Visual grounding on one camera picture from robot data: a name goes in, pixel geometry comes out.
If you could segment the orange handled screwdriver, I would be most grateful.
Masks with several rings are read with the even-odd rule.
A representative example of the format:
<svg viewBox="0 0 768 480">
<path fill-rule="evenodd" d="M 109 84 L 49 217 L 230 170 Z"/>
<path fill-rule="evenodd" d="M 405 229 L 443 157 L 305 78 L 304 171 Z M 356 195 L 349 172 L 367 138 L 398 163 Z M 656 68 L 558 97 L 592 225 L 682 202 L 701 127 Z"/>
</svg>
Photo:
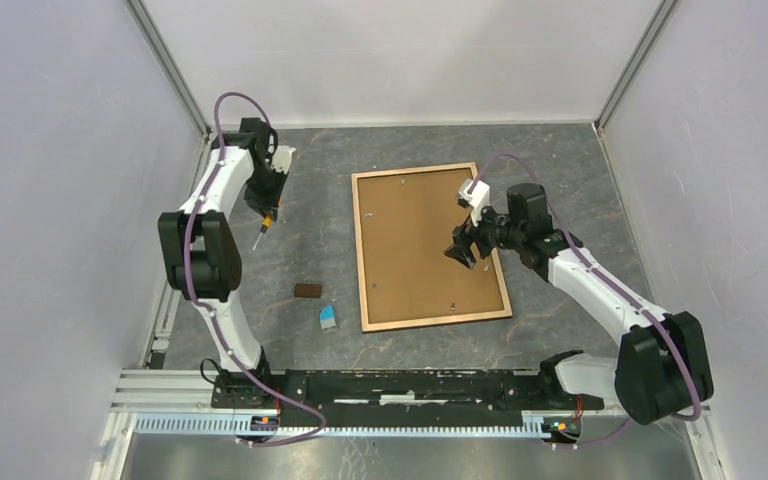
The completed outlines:
<svg viewBox="0 0 768 480">
<path fill-rule="evenodd" d="M 269 231 L 271 226 L 275 223 L 277 219 L 277 212 L 272 211 L 267 213 L 260 224 L 258 235 L 256 237 L 256 240 L 254 241 L 251 250 L 256 251 L 259 244 L 261 243 L 262 239 L 265 237 L 266 233 Z"/>
</svg>

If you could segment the black picture frame with photo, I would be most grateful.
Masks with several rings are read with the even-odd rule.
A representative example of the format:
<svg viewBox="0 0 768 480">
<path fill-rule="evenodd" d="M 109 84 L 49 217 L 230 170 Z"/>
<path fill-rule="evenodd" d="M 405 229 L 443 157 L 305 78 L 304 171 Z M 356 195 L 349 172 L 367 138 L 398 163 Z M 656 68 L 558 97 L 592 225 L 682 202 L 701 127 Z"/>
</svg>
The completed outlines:
<svg viewBox="0 0 768 480">
<path fill-rule="evenodd" d="M 476 173 L 457 163 L 352 174 L 363 332 L 511 317 L 497 254 L 473 268 L 444 254 L 468 216 L 457 191 Z"/>
</svg>

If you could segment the small brown wooden block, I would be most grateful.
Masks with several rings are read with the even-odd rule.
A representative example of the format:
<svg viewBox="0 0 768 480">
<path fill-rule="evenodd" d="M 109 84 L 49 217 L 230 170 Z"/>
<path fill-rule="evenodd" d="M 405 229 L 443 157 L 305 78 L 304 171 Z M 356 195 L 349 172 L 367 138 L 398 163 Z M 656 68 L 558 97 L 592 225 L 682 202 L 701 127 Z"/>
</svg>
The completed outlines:
<svg viewBox="0 0 768 480">
<path fill-rule="evenodd" d="M 298 283 L 294 286 L 296 298 L 318 299 L 322 297 L 323 286 L 319 283 Z"/>
</svg>

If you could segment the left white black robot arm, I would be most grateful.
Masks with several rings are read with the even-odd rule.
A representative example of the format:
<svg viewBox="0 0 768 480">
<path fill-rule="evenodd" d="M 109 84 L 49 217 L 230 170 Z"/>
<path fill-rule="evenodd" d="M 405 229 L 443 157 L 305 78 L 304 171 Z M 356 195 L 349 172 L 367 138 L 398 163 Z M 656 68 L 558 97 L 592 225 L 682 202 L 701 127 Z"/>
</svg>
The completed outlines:
<svg viewBox="0 0 768 480">
<path fill-rule="evenodd" d="M 229 216 L 238 199 L 267 230 L 278 217 L 292 150 L 259 118 L 244 118 L 236 132 L 222 132 L 211 146 L 207 170 L 188 200 L 158 219 L 170 287 L 202 315 L 219 352 L 218 388 L 235 389 L 250 407 L 266 405 L 274 381 L 242 307 L 242 259 Z"/>
</svg>

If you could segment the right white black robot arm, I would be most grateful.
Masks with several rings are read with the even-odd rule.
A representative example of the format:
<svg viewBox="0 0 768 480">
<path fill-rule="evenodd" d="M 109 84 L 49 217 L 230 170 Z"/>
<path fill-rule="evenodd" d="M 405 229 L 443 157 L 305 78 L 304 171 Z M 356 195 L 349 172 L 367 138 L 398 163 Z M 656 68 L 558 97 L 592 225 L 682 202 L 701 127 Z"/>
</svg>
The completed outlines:
<svg viewBox="0 0 768 480">
<path fill-rule="evenodd" d="M 456 200 L 468 215 L 452 234 L 447 257 L 473 268 L 498 250 L 578 303 L 618 347 L 613 357 L 557 354 L 540 366 L 540 400 L 562 408 L 577 395 L 619 404 L 641 425 L 666 417 L 698 420 L 714 393 L 704 332 L 688 312 L 671 313 L 635 293 L 553 219 L 543 186 L 507 191 L 507 212 L 489 203 L 489 187 L 467 180 Z"/>
</svg>

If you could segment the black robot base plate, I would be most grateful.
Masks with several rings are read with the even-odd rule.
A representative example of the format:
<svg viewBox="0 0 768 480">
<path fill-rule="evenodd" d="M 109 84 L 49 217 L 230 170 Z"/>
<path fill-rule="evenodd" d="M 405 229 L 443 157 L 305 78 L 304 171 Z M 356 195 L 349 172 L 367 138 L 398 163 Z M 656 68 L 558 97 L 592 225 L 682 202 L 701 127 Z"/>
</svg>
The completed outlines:
<svg viewBox="0 0 768 480">
<path fill-rule="evenodd" d="M 563 392 L 529 370 L 287 370 L 264 383 L 222 372 L 213 380 L 216 409 L 278 410 L 280 426 L 330 428 L 514 427 L 521 414 L 599 411 L 602 399 Z"/>
</svg>

